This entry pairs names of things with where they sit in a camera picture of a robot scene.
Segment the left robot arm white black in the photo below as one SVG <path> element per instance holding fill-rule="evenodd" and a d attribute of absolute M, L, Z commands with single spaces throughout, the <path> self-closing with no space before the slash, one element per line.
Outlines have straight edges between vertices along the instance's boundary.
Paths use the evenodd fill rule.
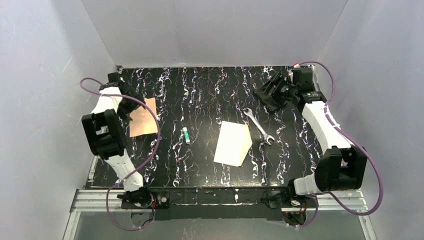
<path fill-rule="evenodd" d="M 124 83 L 120 73 L 109 73 L 107 78 L 108 82 L 99 88 L 100 97 L 95 108 L 81 118 L 88 145 L 93 155 L 112 167 L 122 182 L 125 192 L 118 198 L 138 207 L 149 206 L 152 196 L 129 157 L 127 136 L 120 122 L 120 119 L 131 121 L 130 114 L 140 107 L 125 96 L 141 102 L 144 99 Z"/>

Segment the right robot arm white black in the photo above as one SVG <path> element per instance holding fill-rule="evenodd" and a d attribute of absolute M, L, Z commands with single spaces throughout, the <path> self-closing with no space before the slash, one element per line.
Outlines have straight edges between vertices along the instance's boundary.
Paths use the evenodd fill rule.
<path fill-rule="evenodd" d="M 322 151 L 312 174 L 289 181 L 288 189 L 293 197 L 360 189 L 368 160 L 351 140 L 337 131 L 339 125 L 326 105 L 325 96 L 316 89 L 313 75 L 310 67 L 295 64 L 280 90 L 285 103 L 296 107 L 307 121 Z"/>

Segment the brown letter paper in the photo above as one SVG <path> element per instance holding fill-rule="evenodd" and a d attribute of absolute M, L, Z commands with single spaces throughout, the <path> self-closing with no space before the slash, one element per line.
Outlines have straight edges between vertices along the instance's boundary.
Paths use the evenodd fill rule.
<path fill-rule="evenodd" d="M 130 113 L 129 136 L 131 138 L 148 134 L 156 134 L 158 128 L 150 112 L 142 106 Z"/>

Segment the cream envelope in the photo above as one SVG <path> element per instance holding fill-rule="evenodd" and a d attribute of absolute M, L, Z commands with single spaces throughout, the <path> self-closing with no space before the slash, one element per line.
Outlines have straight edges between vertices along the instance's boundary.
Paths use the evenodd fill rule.
<path fill-rule="evenodd" d="M 213 161 L 219 164 L 241 167 L 252 144 L 247 124 L 223 121 Z"/>

